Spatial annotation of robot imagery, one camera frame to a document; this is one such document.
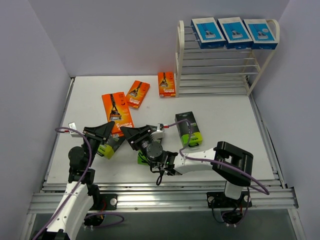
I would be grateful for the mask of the orange Gillette razor box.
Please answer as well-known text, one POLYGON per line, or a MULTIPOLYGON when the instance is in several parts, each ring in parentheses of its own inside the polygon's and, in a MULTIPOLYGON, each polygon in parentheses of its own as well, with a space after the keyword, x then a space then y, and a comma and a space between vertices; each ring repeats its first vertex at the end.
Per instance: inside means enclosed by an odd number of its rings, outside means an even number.
POLYGON ((125 96, 128 106, 131 108, 138 109, 141 106, 149 89, 149 83, 135 80, 125 96))
POLYGON ((101 96, 108 122, 114 121, 111 134, 121 137, 121 127, 133 128, 134 122, 124 92, 103 94, 101 96))
POLYGON ((176 85, 173 72, 159 72, 158 77, 158 94, 161 98, 175 97, 176 85))

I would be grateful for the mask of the blue white Harry's razor box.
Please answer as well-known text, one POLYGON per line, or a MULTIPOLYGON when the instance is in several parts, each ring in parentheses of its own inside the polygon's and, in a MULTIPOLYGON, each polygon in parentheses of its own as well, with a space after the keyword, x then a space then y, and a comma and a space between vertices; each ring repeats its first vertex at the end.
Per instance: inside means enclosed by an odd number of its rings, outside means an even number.
POLYGON ((253 40, 240 17, 219 18, 217 20, 227 49, 250 49, 253 40))

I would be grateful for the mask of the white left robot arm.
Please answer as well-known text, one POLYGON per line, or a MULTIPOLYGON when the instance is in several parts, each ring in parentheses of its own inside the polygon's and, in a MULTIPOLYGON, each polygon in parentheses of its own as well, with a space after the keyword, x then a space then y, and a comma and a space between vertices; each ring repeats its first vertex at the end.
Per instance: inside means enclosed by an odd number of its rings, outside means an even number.
POLYGON ((32 237, 34 240, 74 240, 88 211, 100 206, 101 194, 94 184, 95 170, 91 166, 99 146, 108 140, 114 125, 115 122, 110 121, 85 127, 82 132, 63 126, 55 129, 60 134, 78 134, 83 144, 69 150, 68 180, 63 197, 48 222, 32 237))

